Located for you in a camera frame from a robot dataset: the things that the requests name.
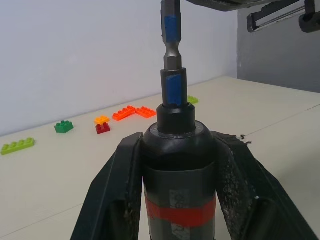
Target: red tape band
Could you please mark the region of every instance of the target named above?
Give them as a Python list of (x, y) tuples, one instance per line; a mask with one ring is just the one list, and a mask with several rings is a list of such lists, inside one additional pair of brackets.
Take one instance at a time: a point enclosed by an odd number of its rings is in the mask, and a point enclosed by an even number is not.
[(159, 207), (145, 195), (146, 211), (150, 218), (167, 220), (182, 227), (200, 227), (210, 221), (216, 213), (216, 197), (202, 207)]

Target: white wall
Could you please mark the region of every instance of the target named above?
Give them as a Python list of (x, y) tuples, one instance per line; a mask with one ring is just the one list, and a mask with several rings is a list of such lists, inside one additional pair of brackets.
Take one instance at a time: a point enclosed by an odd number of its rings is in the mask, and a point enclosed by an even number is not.
[[(237, 72), (237, 13), (182, 1), (188, 83)], [(161, 92), (160, 0), (0, 2), (0, 136)]]

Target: gray wall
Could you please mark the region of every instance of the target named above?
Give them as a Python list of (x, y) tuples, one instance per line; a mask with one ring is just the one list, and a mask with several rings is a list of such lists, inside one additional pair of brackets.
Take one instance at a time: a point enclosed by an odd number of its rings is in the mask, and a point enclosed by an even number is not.
[(238, 11), (237, 77), (239, 79), (320, 93), (320, 31), (304, 33), (293, 17), (255, 33)]

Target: red lego brick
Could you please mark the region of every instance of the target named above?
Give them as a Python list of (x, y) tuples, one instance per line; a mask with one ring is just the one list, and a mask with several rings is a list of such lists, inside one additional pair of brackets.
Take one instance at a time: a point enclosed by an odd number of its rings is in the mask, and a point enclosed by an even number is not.
[(136, 114), (148, 119), (148, 118), (151, 118), (153, 116), (156, 115), (156, 111), (155, 110), (152, 110), (150, 108), (147, 108), (145, 106), (142, 106), (141, 108), (137, 108), (135, 110)]
[(110, 127), (109, 127), (109, 124), (104, 122), (102, 125), (98, 124), (96, 127), (96, 133), (97, 134), (103, 134), (103, 133), (106, 133), (106, 132), (109, 132), (110, 131)]
[(133, 107), (133, 106), (127, 106), (125, 108), (123, 108), (122, 110), (118, 111), (118, 112), (115, 112), (113, 115), (112, 115), (112, 118), (116, 121), (120, 121), (132, 114), (135, 114), (136, 113), (136, 108)]

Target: yellow lego brick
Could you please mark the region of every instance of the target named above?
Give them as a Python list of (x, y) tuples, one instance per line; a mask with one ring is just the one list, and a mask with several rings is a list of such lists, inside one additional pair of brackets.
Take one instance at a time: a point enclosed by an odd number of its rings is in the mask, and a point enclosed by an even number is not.
[(96, 117), (94, 119), (94, 123), (96, 125), (98, 125), (98, 124), (102, 125), (102, 124), (107, 123), (109, 121), (110, 121), (110, 119), (107, 116), (104, 116), (104, 115), (98, 116), (98, 117)]

